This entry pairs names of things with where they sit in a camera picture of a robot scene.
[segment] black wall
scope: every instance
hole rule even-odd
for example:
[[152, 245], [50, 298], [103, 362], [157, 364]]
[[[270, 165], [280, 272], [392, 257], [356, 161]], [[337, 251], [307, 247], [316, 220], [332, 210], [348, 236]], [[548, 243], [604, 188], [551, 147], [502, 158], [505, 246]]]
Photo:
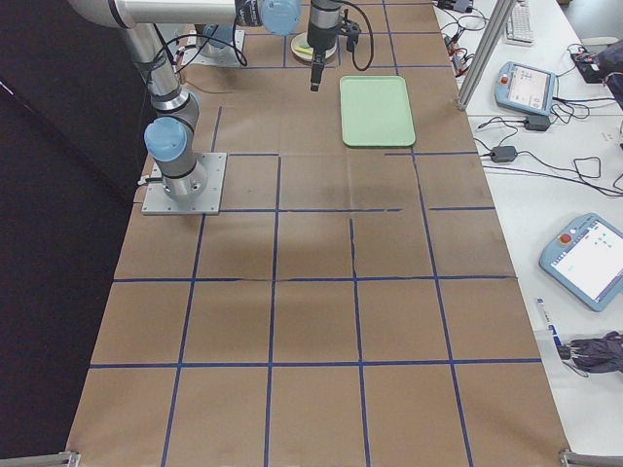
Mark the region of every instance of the black wall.
[[64, 450], [145, 157], [119, 32], [0, 2], [0, 458]]

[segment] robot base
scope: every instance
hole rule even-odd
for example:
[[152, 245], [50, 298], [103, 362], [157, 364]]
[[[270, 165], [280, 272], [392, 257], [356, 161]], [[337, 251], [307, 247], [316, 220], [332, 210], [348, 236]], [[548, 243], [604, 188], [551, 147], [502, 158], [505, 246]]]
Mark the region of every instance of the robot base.
[[[190, 33], [196, 34], [197, 31], [192, 30]], [[244, 31], [241, 29], [238, 29], [236, 31], [235, 38], [236, 38], [236, 48], [239, 51], [242, 51], [242, 46], [244, 45]], [[196, 43], [197, 43], [196, 37], [188, 38], [187, 44], [189, 46], [194, 46]], [[193, 60], [193, 64], [196, 64], [196, 65], [223, 66], [223, 67], [232, 67], [232, 68], [240, 67], [240, 63], [238, 62], [238, 59], [236, 58], [234, 49], [232, 49], [231, 47], [226, 47], [223, 50], [222, 54], [215, 56], [215, 57], [204, 56], [204, 55], [199, 54], [197, 55], [197, 57], [193, 58], [196, 54], [197, 54], [197, 49], [188, 49], [187, 51], [185, 51], [184, 56], [182, 57], [182, 66], [187, 64], [190, 60]]]
[[[227, 165], [226, 153], [198, 153], [197, 163], [207, 172], [206, 186], [201, 193], [189, 198], [171, 198], [166, 194], [162, 182], [151, 182], [143, 201], [145, 215], [218, 214], [223, 195], [223, 181]], [[162, 174], [155, 165], [150, 175], [160, 178]]]

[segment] metal bracket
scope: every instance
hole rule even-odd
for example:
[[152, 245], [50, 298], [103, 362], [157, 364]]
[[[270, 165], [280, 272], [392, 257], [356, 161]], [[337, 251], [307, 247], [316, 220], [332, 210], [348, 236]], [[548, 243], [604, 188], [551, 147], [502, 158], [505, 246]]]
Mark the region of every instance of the metal bracket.
[[[190, 34], [197, 34], [197, 31], [192, 30]], [[235, 43], [236, 48], [239, 51], [242, 51], [242, 46], [244, 45], [244, 31], [241, 29], [236, 30], [235, 34]], [[197, 37], [189, 37], [187, 46], [194, 46], [197, 44]], [[223, 49], [223, 53], [216, 57], [204, 56], [201, 54], [197, 54], [197, 49], [188, 49], [184, 51], [184, 56], [182, 57], [182, 66], [186, 65], [189, 61], [193, 60], [193, 64], [197, 65], [206, 65], [206, 66], [223, 66], [223, 67], [240, 67], [240, 63], [236, 58], [236, 53], [234, 49], [231, 47], [227, 47]]]
[[583, 467], [623, 467], [623, 457], [609, 457], [602, 455], [576, 454], [570, 450], [561, 451], [561, 464], [563, 467], [573, 465]]
[[[202, 164], [207, 172], [206, 186], [201, 193], [188, 198], [172, 198], [166, 193], [162, 182], [151, 182], [147, 186], [142, 213], [145, 215], [218, 214], [223, 196], [227, 154], [198, 153], [197, 163]], [[157, 165], [154, 165], [151, 177], [162, 177]]]

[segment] table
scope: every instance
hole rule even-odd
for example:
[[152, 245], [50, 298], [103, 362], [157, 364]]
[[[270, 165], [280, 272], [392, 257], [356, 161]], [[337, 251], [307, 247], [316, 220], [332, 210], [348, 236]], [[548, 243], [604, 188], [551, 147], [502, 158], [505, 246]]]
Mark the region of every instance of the table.
[[187, 68], [194, 147], [230, 155], [223, 209], [144, 217], [137, 198], [69, 437], [85, 465], [559, 465], [433, 7], [365, 9], [414, 148], [345, 147], [344, 43], [320, 93], [292, 37], [249, 31], [244, 70]]
[[[492, 5], [493, 2], [486, 0], [478, 3], [486, 16]], [[503, 63], [516, 61], [558, 74], [572, 67], [566, 48], [577, 43], [578, 38], [558, 5], [553, 0], [532, 1], [531, 13], [534, 46], [511, 46], [500, 39], [467, 107], [474, 136], [490, 147], [497, 145], [512, 130], [503, 125], [479, 130], [478, 125], [494, 116], [508, 120], [521, 117], [512, 110], [496, 106], [493, 99], [497, 70]], [[437, 17], [442, 25], [448, 22], [448, 16], [443, 12], [437, 12]], [[475, 52], [480, 35], [480, 32], [466, 32], [459, 44]], [[576, 70], [560, 78], [559, 95], [578, 99], [611, 96], [602, 85], [586, 85]], [[623, 116], [620, 107], [613, 103], [599, 104], [591, 112], [588, 120], [572, 120], [566, 126], [556, 123], [545, 133], [521, 128], [504, 144], [514, 145], [518, 151], [531, 151], [558, 166], [571, 167], [574, 158], [597, 156], [603, 162], [604, 175], [599, 183], [610, 186], [623, 173], [623, 151], [618, 145]], [[479, 153], [486, 154], [487, 151], [479, 145]], [[488, 159], [483, 159], [483, 163], [494, 165]], [[553, 173], [528, 156], [520, 156], [510, 166]], [[602, 313], [592, 312], [538, 266], [538, 257], [547, 241], [581, 214], [596, 212], [622, 229], [621, 199], [606, 198], [569, 182], [511, 173], [486, 169], [495, 208], [569, 444], [574, 451], [585, 454], [622, 455], [623, 445], [612, 433], [620, 431], [623, 419], [623, 375], [617, 373], [585, 379], [563, 366], [551, 334], [543, 331], [545, 323], [535, 304], [536, 298], [544, 300], [562, 341], [600, 337], [608, 331], [623, 329], [623, 313], [620, 312], [623, 297], [617, 297]]]

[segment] green tray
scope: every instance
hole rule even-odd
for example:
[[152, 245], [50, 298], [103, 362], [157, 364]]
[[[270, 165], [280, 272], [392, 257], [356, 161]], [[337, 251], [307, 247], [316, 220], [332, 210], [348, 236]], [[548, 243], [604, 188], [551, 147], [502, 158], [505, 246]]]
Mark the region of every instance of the green tray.
[[407, 147], [416, 142], [409, 95], [400, 76], [340, 80], [342, 139], [352, 147]]

